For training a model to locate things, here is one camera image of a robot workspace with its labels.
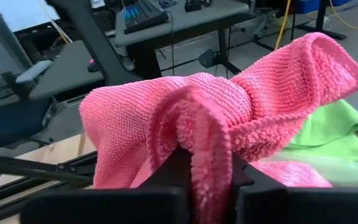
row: computer monitor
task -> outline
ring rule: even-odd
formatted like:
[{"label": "computer monitor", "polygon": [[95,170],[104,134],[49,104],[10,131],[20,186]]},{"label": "computer monitor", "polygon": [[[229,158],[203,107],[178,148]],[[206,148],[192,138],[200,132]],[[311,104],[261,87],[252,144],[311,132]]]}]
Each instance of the computer monitor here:
[{"label": "computer monitor", "polygon": [[[94,9],[104,6],[103,0],[90,1]],[[59,19],[54,8],[45,0],[0,0],[0,13],[12,32],[48,23],[51,19]]]}]

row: green microfiber towel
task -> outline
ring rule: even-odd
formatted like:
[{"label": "green microfiber towel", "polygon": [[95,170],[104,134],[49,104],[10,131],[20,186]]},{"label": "green microfiber towel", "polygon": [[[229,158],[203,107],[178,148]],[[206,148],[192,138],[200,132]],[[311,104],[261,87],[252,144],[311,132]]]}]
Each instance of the green microfiber towel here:
[{"label": "green microfiber towel", "polygon": [[358,111],[344,100],[319,107],[284,149],[301,156],[358,162]]}]

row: cloth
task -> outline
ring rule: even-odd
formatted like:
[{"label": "cloth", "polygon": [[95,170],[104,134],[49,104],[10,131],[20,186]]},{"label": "cloth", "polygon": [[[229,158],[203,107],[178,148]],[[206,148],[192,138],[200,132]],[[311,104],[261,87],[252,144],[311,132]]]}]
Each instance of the cloth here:
[{"label": "cloth", "polygon": [[334,40],[294,40],[227,80],[207,73],[107,86],[80,105],[98,150],[97,189],[137,187],[180,144],[193,153],[196,223],[221,223],[232,152],[252,162],[287,146],[319,105],[358,90],[358,64]]},{"label": "cloth", "polygon": [[251,165],[287,187],[333,187],[311,165],[302,162],[252,162]]},{"label": "cloth", "polygon": [[344,100],[321,106],[303,124],[286,152],[358,162],[358,111]]}]

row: black table leg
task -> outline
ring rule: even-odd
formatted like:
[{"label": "black table leg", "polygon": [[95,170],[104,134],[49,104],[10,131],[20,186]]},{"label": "black table leg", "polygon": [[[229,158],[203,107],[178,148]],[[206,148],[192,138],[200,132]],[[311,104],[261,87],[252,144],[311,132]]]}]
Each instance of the black table leg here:
[{"label": "black table leg", "polygon": [[235,65],[233,65],[229,60],[227,59],[227,47],[226,47],[226,40],[225,40],[225,33],[224,30],[219,29],[218,30],[218,39],[219,39],[219,54],[220,59],[219,62],[225,66],[230,72],[237,75],[241,72],[239,68],[237,68]]},{"label": "black table leg", "polygon": [[347,38],[346,35],[344,34],[338,34],[335,32],[331,32],[328,30],[324,30],[323,26],[324,26],[324,17],[326,15],[326,7],[329,5],[329,0],[320,0],[320,5],[318,8],[318,13],[317,13],[317,20],[316,20],[316,27],[311,27],[308,26],[306,24],[301,24],[296,26],[296,28],[301,29],[301,30],[305,30],[308,32],[321,32],[324,33],[334,39],[337,40],[344,40]]},{"label": "black table leg", "polygon": [[127,47],[128,56],[134,61],[134,73],[145,80],[162,77],[160,65],[154,49],[142,45],[131,45]]}]

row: wooden table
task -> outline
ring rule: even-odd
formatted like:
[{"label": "wooden table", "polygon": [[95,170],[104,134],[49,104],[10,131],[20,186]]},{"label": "wooden table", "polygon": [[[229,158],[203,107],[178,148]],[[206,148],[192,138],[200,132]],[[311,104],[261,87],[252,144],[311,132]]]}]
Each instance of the wooden table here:
[{"label": "wooden table", "polygon": [[[92,142],[88,139],[85,134],[79,134],[68,139],[62,140],[60,142],[53,143],[49,146],[42,147],[40,149],[28,152],[21,156],[18,156],[18,159],[25,159],[29,161],[38,161],[45,162],[49,164],[58,164],[61,162],[69,161],[70,159],[74,159],[76,157],[85,155],[87,153],[95,151]],[[19,176],[13,175],[1,175],[0,176],[0,186],[6,183],[10,183],[14,180],[20,179]],[[27,190],[25,192],[21,192],[17,195],[13,195],[9,198],[0,201],[0,205],[11,200],[23,197],[25,195],[31,194],[57,182],[48,182],[46,184],[40,185],[33,189]],[[19,224],[19,215],[14,215],[5,220],[1,220],[0,224]]]}]

